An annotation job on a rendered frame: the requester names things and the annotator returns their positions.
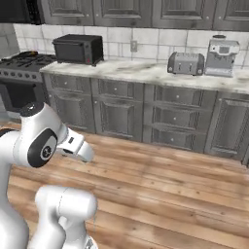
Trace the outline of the silver toaster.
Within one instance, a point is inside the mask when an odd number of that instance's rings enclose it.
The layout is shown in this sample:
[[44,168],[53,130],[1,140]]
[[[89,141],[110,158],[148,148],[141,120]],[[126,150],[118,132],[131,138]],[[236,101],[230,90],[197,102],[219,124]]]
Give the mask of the silver toaster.
[[174,52],[168,60],[167,72],[201,76],[204,71],[204,55],[201,53]]

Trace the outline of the black toaster oven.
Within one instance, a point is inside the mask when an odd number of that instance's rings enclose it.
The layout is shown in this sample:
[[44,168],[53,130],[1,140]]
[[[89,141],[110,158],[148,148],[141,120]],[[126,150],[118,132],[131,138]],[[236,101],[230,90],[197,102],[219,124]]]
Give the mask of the black toaster oven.
[[104,60],[103,39],[98,35],[67,34],[53,40],[58,63],[95,66]]

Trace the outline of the black stove with oven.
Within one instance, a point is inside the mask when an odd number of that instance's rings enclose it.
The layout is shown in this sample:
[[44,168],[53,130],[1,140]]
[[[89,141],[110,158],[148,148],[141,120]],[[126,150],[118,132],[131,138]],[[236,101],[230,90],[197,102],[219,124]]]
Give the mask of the black stove with oven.
[[45,53],[0,60],[0,96],[11,120],[19,120],[20,109],[30,102],[50,103],[40,69],[53,62],[55,56]]

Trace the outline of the black microwave oven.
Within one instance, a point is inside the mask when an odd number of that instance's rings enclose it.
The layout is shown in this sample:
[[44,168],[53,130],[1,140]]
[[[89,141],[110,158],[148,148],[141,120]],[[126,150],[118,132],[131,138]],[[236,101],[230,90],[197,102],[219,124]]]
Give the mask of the black microwave oven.
[[41,0],[0,0],[0,23],[44,22]]

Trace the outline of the grey lower cupboards run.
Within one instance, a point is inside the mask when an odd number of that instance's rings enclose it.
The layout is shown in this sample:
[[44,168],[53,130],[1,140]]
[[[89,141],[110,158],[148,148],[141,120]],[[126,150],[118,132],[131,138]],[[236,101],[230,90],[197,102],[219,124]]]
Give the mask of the grey lower cupboards run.
[[68,125],[249,167],[249,94],[52,73],[44,78],[52,107]]

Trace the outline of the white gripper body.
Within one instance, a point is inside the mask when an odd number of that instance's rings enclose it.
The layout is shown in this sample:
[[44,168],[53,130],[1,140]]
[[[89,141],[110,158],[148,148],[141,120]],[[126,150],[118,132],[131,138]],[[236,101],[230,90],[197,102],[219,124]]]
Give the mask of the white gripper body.
[[94,157],[94,151],[91,145],[84,141],[81,145],[79,151],[77,152],[77,158],[84,161],[84,162],[91,162]]

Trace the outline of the silver coffee machine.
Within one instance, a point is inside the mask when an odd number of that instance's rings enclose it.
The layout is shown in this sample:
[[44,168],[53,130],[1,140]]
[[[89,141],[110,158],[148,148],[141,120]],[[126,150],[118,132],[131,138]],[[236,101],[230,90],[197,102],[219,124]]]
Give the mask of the silver coffee machine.
[[205,74],[208,76],[231,77],[239,43],[228,40],[225,35],[214,35],[210,41],[205,62]]

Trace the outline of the grey cupboards run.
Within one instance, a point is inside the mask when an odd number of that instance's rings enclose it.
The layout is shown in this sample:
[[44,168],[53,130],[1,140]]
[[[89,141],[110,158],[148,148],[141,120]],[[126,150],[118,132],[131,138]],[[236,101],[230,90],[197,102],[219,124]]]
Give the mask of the grey cupboards run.
[[249,0],[40,0],[45,23],[249,32]]
[[52,107],[68,125],[249,167],[249,94],[52,73],[44,78]]

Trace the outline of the grey upper cupboards run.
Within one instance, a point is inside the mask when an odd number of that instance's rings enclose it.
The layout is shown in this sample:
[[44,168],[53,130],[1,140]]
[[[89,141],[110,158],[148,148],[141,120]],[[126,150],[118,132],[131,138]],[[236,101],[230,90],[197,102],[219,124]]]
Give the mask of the grey upper cupboards run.
[[45,23],[249,32],[249,0],[40,0]]

